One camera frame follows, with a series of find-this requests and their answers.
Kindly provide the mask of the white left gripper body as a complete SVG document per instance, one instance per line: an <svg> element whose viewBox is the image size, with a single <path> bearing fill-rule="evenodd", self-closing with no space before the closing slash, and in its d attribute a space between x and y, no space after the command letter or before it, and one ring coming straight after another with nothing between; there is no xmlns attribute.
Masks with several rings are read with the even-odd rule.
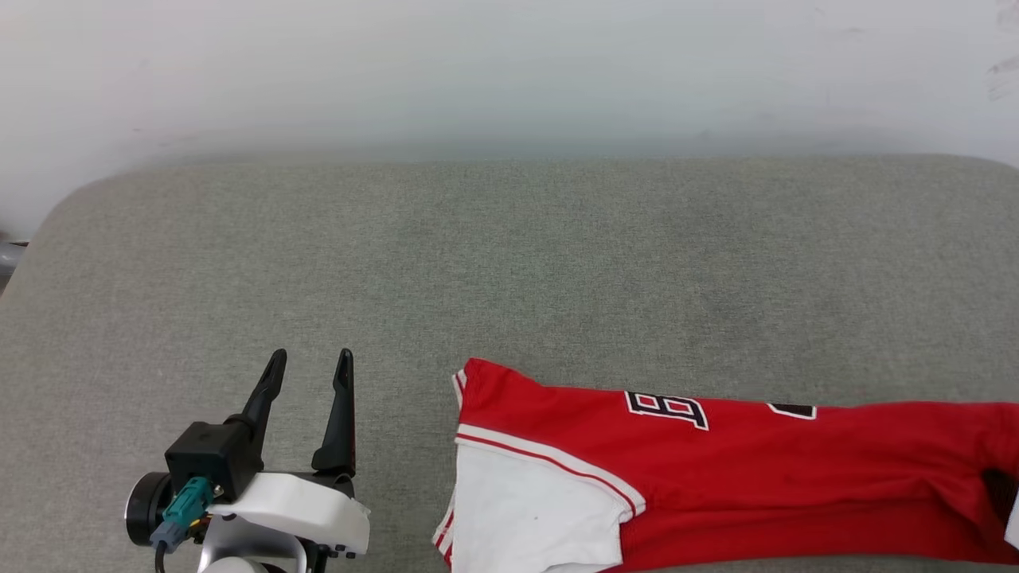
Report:
<svg viewBox="0 0 1019 573"><path fill-rule="evenodd" d="M132 544L153 548L150 534L174 496L165 472L135 483L125 503ZM205 557L353 557L368 551L370 512L345 477L263 472L233 503L213 500L186 541Z"/></svg>

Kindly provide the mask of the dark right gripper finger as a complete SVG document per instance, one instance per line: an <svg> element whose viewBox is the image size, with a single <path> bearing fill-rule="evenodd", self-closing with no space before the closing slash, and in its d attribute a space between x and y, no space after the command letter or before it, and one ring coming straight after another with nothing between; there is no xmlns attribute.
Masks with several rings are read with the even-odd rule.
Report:
<svg viewBox="0 0 1019 573"><path fill-rule="evenodd" d="M982 471L982 484L986 494L982 527L1007 527L1018 497L1018 478L998 468L986 468Z"/></svg>

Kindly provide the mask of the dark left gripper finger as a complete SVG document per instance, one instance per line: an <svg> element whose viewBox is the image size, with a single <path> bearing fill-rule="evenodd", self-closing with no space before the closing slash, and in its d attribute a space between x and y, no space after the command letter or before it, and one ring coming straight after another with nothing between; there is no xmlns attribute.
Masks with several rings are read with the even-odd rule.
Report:
<svg viewBox="0 0 1019 573"><path fill-rule="evenodd" d="M334 402L322 445L313 454L310 464L318 474L356 475L356 421L354 421L353 353L343 348L332 381Z"/></svg>
<svg viewBox="0 0 1019 573"><path fill-rule="evenodd" d="M252 389L240 413L230 415L225 423L239 425L247 435L248 452L261 458L271 406L283 388L287 352L277 349L269 359L258 384Z"/></svg>

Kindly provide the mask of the red and white jersey shirt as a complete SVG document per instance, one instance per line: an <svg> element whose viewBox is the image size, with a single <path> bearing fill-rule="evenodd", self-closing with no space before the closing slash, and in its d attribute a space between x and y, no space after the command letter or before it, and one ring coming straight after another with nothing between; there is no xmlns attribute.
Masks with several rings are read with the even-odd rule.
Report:
<svg viewBox="0 0 1019 573"><path fill-rule="evenodd" d="M905 555L1019 566L982 471L1018 478L1019 403L818 407L549 387L470 359L451 378L451 573L634 573Z"/></svg>

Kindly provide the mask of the grey cylindrical object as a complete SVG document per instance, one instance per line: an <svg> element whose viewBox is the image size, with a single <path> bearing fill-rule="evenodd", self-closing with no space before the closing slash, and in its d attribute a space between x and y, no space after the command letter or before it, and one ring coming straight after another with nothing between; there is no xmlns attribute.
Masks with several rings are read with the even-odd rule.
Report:
<svg viewBox="0 0 1019 573"><path fill-rule="evenodd" d="M9 279L25 254L26 242L14 242L0 232L0 279Z"/></svg>

